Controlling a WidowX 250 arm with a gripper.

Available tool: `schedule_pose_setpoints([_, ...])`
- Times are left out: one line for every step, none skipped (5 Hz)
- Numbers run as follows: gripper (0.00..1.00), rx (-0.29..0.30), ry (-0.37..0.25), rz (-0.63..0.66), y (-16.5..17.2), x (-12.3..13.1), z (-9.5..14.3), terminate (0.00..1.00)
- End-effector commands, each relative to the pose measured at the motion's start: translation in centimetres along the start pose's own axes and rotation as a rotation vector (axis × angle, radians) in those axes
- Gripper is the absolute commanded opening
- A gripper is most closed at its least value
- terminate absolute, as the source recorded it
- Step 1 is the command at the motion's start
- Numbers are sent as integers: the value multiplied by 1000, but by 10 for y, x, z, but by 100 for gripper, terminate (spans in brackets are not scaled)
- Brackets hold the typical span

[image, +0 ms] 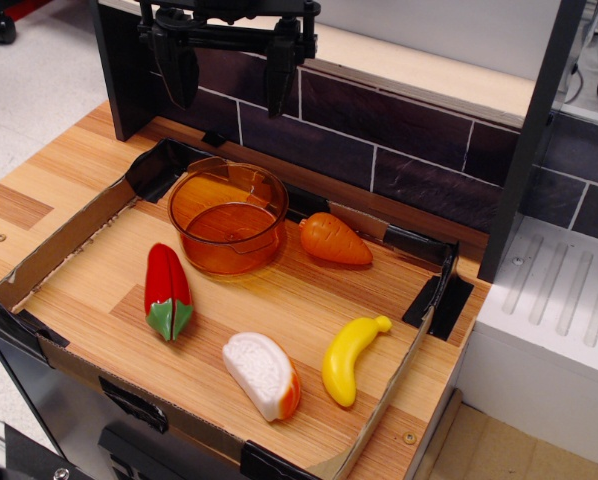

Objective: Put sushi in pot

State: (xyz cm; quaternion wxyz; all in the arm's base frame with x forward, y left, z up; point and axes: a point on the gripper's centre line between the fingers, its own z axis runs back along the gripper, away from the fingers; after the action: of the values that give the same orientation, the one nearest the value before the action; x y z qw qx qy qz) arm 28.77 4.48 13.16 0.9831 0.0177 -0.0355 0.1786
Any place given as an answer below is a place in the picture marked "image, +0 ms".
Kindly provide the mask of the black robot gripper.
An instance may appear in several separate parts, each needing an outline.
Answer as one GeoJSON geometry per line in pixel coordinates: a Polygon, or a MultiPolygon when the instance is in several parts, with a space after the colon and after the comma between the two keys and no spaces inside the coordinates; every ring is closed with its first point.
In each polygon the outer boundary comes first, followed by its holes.
{"type": "Polygon", "coordinates": [[[140,40],[153,51],[173,104],[191,107],[199,81],[194,48],[266,54],[268,116],[283,114],[298,56],[317,49],[316,1],[140,1],[140,40]]]}

